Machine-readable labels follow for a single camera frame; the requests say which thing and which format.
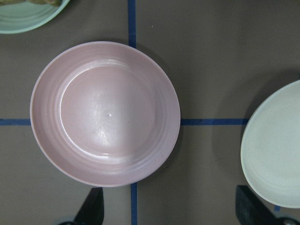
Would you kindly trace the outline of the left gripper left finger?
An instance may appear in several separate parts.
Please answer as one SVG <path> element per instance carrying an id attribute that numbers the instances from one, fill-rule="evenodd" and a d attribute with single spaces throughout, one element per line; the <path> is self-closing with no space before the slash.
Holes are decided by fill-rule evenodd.
<path id="1" fill-rule="evenodd" d="M 90 190 L 73 223 L 75 225 L 101 225 L 104 221 L 104 196 L 101 187 Z"/>

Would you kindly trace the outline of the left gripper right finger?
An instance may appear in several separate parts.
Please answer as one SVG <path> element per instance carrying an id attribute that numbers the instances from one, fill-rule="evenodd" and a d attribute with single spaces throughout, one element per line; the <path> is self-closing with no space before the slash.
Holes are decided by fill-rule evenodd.
<path id="1" fill-rule="evenodd" d="M 256 197 L 248 186 L 238 185 L 235 194 L 235 214 L 241 225 L 283 225 L 283 220 Z"/>

